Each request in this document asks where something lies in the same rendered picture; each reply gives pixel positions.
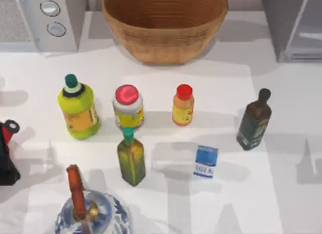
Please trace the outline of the white jar with red lid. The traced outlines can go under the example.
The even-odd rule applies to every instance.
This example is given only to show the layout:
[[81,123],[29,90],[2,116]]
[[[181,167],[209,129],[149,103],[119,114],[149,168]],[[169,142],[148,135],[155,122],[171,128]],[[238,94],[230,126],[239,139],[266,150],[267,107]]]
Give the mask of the white jar with red lid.
[[139,90],[131,85],[119,86],[114,93],[112,106],[116,125],[120,128],[138,129],[144,122],[143,97]]

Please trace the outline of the black and red stapler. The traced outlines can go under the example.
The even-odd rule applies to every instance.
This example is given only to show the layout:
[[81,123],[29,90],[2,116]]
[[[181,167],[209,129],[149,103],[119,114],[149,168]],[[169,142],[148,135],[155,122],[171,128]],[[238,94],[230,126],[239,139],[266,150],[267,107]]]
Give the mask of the black and red stapler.
[[16,121],[0,121],[0,186],[12,186],[21,177],[9,154],[9,143],[19,131],[20,126]]

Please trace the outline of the orange bottle with red cap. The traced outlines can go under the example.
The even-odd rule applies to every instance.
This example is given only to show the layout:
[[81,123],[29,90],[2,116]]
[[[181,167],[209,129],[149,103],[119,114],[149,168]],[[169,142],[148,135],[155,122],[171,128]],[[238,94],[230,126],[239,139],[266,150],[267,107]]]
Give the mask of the orange bottle with red cap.
[[193,89],[188,84],[177,87],[173,99],[173,122],[179,126],[187,126],[192,122],[194,111]]

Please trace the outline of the yellow-green bottle with teal cap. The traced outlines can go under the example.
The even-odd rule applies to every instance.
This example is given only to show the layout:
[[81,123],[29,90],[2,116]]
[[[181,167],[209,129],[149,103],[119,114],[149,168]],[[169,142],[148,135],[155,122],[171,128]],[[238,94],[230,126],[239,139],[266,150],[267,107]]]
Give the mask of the yellow-green bottle with teal cap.
[[58,104],[67,131],[73,138],[83,140],[97,133],[100,120],[93,90],[90,86],[79,82],[74,74],[65,76],[65,86],[58,94]]

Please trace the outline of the blue and white teapot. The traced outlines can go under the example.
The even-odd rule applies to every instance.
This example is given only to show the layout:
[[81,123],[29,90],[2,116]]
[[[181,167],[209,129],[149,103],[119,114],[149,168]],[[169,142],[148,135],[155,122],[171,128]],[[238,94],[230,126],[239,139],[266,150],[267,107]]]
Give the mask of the blue and white teapot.
[[54,234],[133,234],[131,214],[122,202],[85,188],[77,165],[66,171],[71,197],[57,215]]

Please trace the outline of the round microwave knob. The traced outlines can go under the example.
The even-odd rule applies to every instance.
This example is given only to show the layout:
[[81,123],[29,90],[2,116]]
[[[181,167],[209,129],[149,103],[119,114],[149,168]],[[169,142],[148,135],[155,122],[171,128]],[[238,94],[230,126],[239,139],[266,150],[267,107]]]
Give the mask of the round microwave knob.
[[62,37],[66,34],[67,30],[64,25],[59,22],[54,22],[47,25],[47,32],[54,37]]
[[40,4],[41,12],[49,17],[56,17],[60,14],[60,6],[55,1],[46,1]]

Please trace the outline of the pale microwave oven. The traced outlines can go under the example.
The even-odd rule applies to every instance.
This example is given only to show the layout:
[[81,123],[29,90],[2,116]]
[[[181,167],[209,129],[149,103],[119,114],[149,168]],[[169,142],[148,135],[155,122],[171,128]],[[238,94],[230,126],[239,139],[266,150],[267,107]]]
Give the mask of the pale microwave oven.
[[[56,17],[44,15],[40,4],[55,1]],[[88,0],[0,0],[0,52],[77,52]],[[47,25],[59,22],[67,32],[51,36]]]

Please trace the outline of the green square bottle teal cap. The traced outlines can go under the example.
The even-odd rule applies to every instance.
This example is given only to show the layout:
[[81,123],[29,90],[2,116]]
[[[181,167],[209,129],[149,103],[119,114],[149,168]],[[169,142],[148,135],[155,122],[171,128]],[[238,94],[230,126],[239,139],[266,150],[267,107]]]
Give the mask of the green square bottle teal cap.
[[143,144],[134,137],[130,127],[122,129],[123,140],[117,146],[121,176],[135,187],[145,178],[145,157]]

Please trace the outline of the dark green glass bottle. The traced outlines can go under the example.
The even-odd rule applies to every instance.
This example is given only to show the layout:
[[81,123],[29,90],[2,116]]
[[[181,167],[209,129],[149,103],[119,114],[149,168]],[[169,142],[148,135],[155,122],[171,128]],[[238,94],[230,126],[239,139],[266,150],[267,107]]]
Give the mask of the dark green glass bottle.
[[268,105],[271,91],[262,88],[256,101],[247,105],[238,129],[236,140],[240,146],[248,151],[257,147],[264,136],[272,110]]

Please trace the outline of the blue and white milk carton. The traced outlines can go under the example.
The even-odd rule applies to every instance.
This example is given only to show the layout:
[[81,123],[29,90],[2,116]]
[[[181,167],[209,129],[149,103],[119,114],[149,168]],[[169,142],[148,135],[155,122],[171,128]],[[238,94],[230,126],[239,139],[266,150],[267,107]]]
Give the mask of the blue and white milk carton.
[[199,145],[193,174],[202,178],[212,179],[214,175],[214,168],[217,165],[218,149]]

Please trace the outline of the brown woven basket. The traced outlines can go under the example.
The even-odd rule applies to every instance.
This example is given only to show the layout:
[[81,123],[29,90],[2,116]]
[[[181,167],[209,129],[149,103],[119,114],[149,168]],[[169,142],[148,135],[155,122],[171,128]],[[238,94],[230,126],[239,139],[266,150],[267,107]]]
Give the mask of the brown woven basket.
[[182,65],[199,56],[219,30],[228,0],[102,0],[118,42],[144,64]]

